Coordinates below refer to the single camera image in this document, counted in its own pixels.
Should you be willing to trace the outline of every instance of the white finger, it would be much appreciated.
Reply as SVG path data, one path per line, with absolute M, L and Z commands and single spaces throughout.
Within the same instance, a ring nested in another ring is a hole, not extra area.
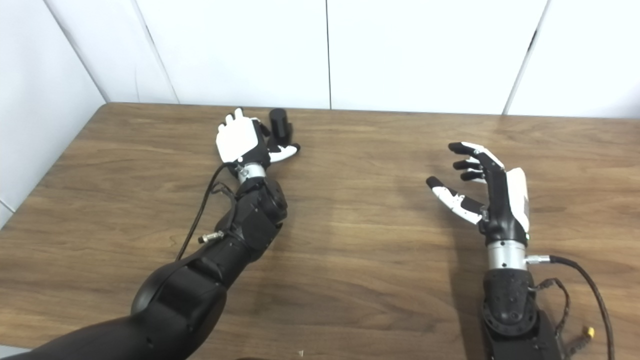
M 470 197 L 461 195 L 456 190 L 450 189 L 435 177 L 427 179 L 427 185 L 431 191 L 442 201 L 454 214 L 466 221 L 477 224 L 482 219 L 482 204 Z
M 278 161 L 290 158 L 300 151 L 300 146 L 297 144 L 289 145 L 287 147 L 278 146 L 278 148 L 280 149 L 280 152 L 269 153 L 272 163 L 277 163 Z

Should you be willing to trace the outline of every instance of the black robotic arm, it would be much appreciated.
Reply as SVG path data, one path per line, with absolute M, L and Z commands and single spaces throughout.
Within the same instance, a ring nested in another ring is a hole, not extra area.
M 287 217 L 280 185 L 266 177 L 272 162 L 296 154 L 291 125 L 282 109 L 271 112 L 274 135 L 242 109 L 226 117 L 216 143 L 223 160 L 205 198 L 223 192 L 231 210 L 214 232 L 203 235 L 194 254 L 157 269 L 135 296 L 131 314 L 71 332 L 11 360 L 183 360 L 209 336 L 222 314 L 231 287 L 244 268 L 258 260 Z M 225 167 L 240 181 L 232 193 L 215 182 Z M 186 243 L 202 214 L 198 213 Z
M 427 185 L 455 214 L 477 224 L 485 237 L 489 270 L 484 275 L 481 322 L 486 357 L 490 360 L 562 360 L 584 347 L 593 337 L 588 328 L 580 339 L 568 346 L 562 330 L 568 316 L 570 298 L 557 278 L 535 285 L 527 265 L 563 263 L 576 268 L 587 279 L 603 314 L 607 329 L 609 359 L 613 360 L 613 335 L 604 302 L 591 278 L 573 261 L 557 256 L 526 256 L 529 242 L 529 196 L 521 168 L 505 171 L 504 165 L 488 149 L 468 142 L 450 143 L 449 150 L 470 156 L 453 163 L 464 170 L 464 181 L 486 183 L 489 205 L 466 197 L 431 176 Z M 565 294 L 563 318 L 553 326 L 546 312 L 536 303 L 536 293 L 551 285 Z

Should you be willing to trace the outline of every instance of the cable connector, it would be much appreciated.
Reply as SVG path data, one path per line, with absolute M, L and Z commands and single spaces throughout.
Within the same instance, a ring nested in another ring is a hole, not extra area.
M 529 255 L 525 258 L 525 261 L 529 265 L 549 264 L 551 263 L 551 258 L 549 255 Z
M 225 236 L 225 233 L 222 231 L 216 231 L 212 234 L 205 234 L 198 238 L 198 243 L 208 243 L 211 240 L 219 240 Z

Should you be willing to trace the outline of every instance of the wood grain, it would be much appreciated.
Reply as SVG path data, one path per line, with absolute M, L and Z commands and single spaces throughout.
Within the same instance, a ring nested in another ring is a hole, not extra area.
M 232 108 L 102 107 L 0 232 L 0 343 L 35 347 L 127 314 L 141 282 L 178 251 L 219 163 L 215 128 Z M 247 109 L 266 119 L 268 109 Z M 527 172 L 530 253 L 576 259 L 601 288 L 618 359 L 640 350 L 640 122 L 290 110 L 295 158 L 269 168 L 289 218 L 229 294 L 193 359 L 482 359 L 477 309 L 483 239 L 424 184 L 438 175 L 477 199 L 451 168 L 452 141 L 481 143 Z M 222 180 L 234 184 L 228 174 Z M 227 210 L 213 197 L 202 233 Z M 196 249 L 192 244 L 189 252 Z M 573 309 L 605 357 L 584 281 L 560 266 Z M 555 318 L 563 296 L 541 299 Z

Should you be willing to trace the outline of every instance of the wire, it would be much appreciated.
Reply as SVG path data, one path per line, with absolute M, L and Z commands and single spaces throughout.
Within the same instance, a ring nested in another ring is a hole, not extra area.
M 557 277 L 552 277 L 550 279 L 545 279 L 532 290 L 540 291 L 551 287 L 552 285 L 557 285 L 564 293 L 564 311 L 562 315 L 562 319 L 556 325 L 556 337 L 560 338 L 562 336 L 562 330 L 564 329 L 564 325 L 566 324 L 566 320 L 569 317 L 569 309 L 571 308 L 571 297 L 569 296 L 569 291 L 564 287 L 564 284 Z
M 600 294 L 600 290 L 598 290 L 598 286 L 593 282 L 593 279 L 585 269 L 583 269 L 578 263 L 575 261 L 569 260 L 567 258 L 563 258 L 561 256 L 553 256 L 549 255 L 549 260 L 552 264 L 563 264 L 570 266 L 576 270 L 584 277 L 584 279 L 589 284 L 591 291 L 593 291 L 593 295 L 595 295 L 596 300 L 598 301 L 598 307 L 600 308 L 600 313 L 602 314 L 602 321 L 604 322 L 605 332 L 607 333 L 607 358 L 609 360 L 615 359 L 614 353 L 614 345 L 613 345 L 613 329 L 611 327 L 611 319 L 609 318 L 609 313 L 607 312 L 607 307 L 604 304 L 604 299 Z
M 234 219 L 236 217 L 236 205 L 238 203 L 238 201 L 236 200 L 236 196 L 234 195 L 234 193 L 231 191 L 231 189 L 225 185 L 225 184 L 220 184 L 222 185 L 221 189 L 218 190 L 213 190 L 211 191 L 211 193 L 223 193 L 225 194 L 229 200 L 231 201 L 231 210 L 229 211 L 229 218 L 227 219 L 227 226 L 225 226 L 224 228 L 224 232 L 227 233 L 231 230 L 231 225 L 234 223 Z
M 591 342 L 594 334 L 595 330 L 592 327 L 584 328 L 582 336 L 574 340 L 572 344 L 568 346 L 568 350 L 564 352 L 564 358 L 571 359 L 571 356 L 574 356 L 579 350 L 583 349 Z
M 187 237 L 184 239 L 184 243 L 182 243 L 182 247 L 180 248 L 180 251 L 178 251 L 178 255 L 175 257 L 176 261 L 182 259 L 182 255 L 184 255 L 184 251 L 187 249 L 187 246 L 189 245 L 189 241 L 191 240 L 193 233 L 196 231 L 196 227 L 198 227 L 198 223 L 200 222 L 200 217 L 202 217 L 204 208 L 206 207 L 207 201 L 209 200 L 209 194 L 212 192 L 213 188 L 216 186 L 216 178 L 218 177 L 218 175 L 220 175 L 220 172 L 222 171 L 222 169 L 230 165 L 233 165 L 233 164 L 222 163 L 213 173 L 213 176 L 209 181 L 209 185 L 207 185 L 207 190 L 205 191 L 204 196 L 202 197 L 202 203 L 200 204 L 200 209 L 198 210 L 196 217 L 193 219 L 193 224 L 191 224 L 191 229 L 189 229 L 189 233 L 187 234 Z

